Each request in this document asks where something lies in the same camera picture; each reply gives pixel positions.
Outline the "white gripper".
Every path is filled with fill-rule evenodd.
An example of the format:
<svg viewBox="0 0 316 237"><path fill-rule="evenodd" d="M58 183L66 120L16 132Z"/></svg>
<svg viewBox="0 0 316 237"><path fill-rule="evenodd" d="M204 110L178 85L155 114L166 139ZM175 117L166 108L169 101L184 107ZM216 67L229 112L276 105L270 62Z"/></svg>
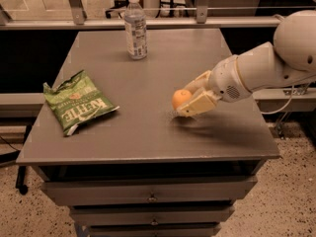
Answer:
<svg viewBox="0 0 316 237"><path fill-rule="evenodd" d="M220 98L223 102L233 103L250 97L251 92L241 78L237 59L237 55L232 55L217 63L212 71L203 72L187 84L184 89L192 96L176 109L178 115L192 117L211 111Z"/></svg>

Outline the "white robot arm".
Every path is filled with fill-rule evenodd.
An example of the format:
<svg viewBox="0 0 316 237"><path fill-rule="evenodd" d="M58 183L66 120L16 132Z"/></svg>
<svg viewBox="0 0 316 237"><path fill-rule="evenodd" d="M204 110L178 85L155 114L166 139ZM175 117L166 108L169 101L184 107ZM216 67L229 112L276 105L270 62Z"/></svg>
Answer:
<svg viewBox="0 0 316 237"><path fill-rule="evenodd" d="M191 97L176 107L182 117L234 103L267 88L313 82L316 78L316 11L293 13L278 24L272 42L232 55L200 74L185 89Z"/></svg>

